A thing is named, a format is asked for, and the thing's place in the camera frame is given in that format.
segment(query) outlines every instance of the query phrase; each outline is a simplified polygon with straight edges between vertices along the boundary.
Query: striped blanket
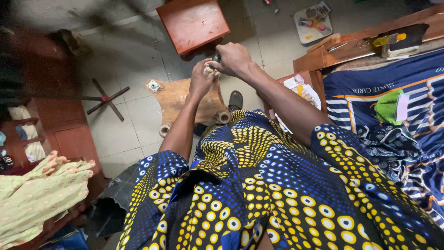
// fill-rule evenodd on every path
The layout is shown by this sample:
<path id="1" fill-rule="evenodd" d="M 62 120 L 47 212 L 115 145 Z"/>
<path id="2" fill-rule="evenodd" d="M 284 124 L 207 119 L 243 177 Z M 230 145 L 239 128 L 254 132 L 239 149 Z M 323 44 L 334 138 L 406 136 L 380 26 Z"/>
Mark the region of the striped blanket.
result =
<path id="1" fill-rule="evenodd" d="M 444 229 L 444 49 L 371 70 L 337 71 L 324 79 L 330 119 L 357 132 L 384 126 L 374 106 L 388 92 L 403 89 L 410 95 L 403 124 L 423 151 L 405 166 L 400 185 Z"/>

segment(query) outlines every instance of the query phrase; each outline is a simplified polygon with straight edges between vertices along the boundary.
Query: foot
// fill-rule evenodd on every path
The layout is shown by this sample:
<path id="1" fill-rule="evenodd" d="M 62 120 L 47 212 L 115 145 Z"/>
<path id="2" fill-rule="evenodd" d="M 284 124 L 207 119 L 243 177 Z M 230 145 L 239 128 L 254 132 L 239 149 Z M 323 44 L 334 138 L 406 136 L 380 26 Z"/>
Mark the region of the foot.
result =
<path id="1" fill-rule="evenodd" d="M 234 90 L 233 92 L 231 92 L 230 101 L 228 103 L 228 110 L 242 109 L 243 101 L 244 99 L 242 97 L 242 94 L 239 91 Z"/>

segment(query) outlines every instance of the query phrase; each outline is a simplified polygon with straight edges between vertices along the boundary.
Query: white tray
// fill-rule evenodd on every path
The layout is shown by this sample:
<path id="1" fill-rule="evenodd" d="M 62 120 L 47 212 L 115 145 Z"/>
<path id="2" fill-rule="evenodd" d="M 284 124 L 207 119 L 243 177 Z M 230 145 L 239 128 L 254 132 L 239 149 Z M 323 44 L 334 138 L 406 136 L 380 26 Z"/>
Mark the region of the white tray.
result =
<path id="1" fill-rule="evenodd" d="M 325 35 L 325 36 L 323 36 L 315 28 L 308 28 L 308 27 L 305 27 L 305 26 L 299 26 L 299 18 L 300 17 L 307 18 L 307 14 L 306 14 L 306 10 L 307 9 L 309 9 L 309 8 L 306 8 L 306 9 L 303 9 L 301 11 L 298 11 L 298 12 L 296 12 L 296 14 L 293 15 L 294 22 L 296 23 L 297 33 L 299 34 L 299 39 L 301 40 L 301 43 L 302 44 L 311 43 L 311 42 L 313 42 L 315 40 L 318 40 L 318 39 L 321 39 L 323 37 L 331 35 L 333 33 L 333 29 L 332 29 L 332 25 L 330 23 L 330 17 L 328 15 L 325 17 L 325 26 L 329 27 L 332 31 L 329 34 Z"/>

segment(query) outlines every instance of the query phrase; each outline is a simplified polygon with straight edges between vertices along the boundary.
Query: light green fabric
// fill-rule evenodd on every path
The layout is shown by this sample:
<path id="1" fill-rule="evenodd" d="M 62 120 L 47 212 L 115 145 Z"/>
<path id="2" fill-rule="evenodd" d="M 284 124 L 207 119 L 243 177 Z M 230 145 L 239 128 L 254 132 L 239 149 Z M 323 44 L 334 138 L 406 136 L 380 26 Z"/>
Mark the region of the light green fabric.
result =
<path id="1" fill-rule="evenodd" d="M 392 91 L 384 95 L 376 103 L 375 111 L 378 120 L 381 122 L 390 123 L 393 125 L 401 125 L 401 121 L 396 121 L 396 104 L 398 102 L 399 94 L 403 94 L 402 89 Z"/>

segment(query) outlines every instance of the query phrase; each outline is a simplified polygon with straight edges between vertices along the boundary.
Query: tiled floor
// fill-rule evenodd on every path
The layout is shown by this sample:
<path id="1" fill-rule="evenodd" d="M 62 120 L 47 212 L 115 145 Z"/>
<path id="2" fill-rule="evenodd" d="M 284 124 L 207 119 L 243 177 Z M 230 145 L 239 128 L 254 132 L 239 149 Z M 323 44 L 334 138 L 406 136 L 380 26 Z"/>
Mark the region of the tiled floor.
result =
<path id="1" fill-rule="evenodd" d="M 293 73 L 292 61 L 305 54 L 292 15 L 318 0 L 274 0 L 274 7 L 262 0 L 220 0 L 231 33 L 223 43 L 236 42 L 246 46 L 252 59 L 274 78 Z M 347 34 L 409 14 L 402 0 L 326 0 L 334 33 Z M 121 122 L 109 108 L 87 116 L 97 153 L 106 176 L 114 178 L 140 158 L 156 153 L 162 142 L 159 127 L 162 121 L 156 98 L 145 89 L 148 78 L 175 81 L 189 78 L 191 70 L 205 55 L 185 62 L 177 55 L 158 16 L 139 20 L 111 30 L 83 36 L 93 57 L 81 70 L 84 94 L 99 96 L 91 84 L 96 78 L 109 94 L 129 86 L 131 89 L 113 102 L 125 118 Z M 256 91 L 235 77 L 221 76 L 220 85 L 225 103 L 233 90 L 244 96 L 245 109 L 262 109 Z M 84 101 L 85 110 L 96 103 Z"/>

